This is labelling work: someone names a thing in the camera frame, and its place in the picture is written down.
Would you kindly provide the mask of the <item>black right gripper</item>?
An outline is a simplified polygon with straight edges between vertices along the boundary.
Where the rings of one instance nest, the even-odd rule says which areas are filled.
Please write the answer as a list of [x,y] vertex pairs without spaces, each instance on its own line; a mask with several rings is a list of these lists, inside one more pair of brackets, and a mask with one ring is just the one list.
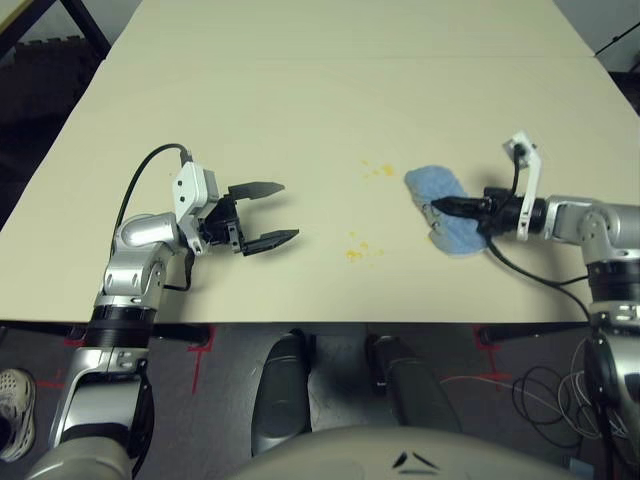
[[446,196],[433,200],[431,204],[450,216],[481,216],[478,220],[481,235],[502,235],[516,230],[523,198],[509,189],[498,187],[486,187],[483,194],[480,199]]

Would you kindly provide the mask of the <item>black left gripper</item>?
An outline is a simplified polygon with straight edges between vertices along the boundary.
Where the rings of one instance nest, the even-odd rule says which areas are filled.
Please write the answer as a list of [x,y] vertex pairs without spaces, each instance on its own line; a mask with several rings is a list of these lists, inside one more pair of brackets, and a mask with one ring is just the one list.
[[204,218],[199,220],[199,234],[206,246],[229,245],[242,250],[244,256],[263,253],[279,247],[299,234],[298,229],[276,230],[244,243],[236,201],[257,200],[283,191],[276,182],[255,181],[228,187],[225,194]]

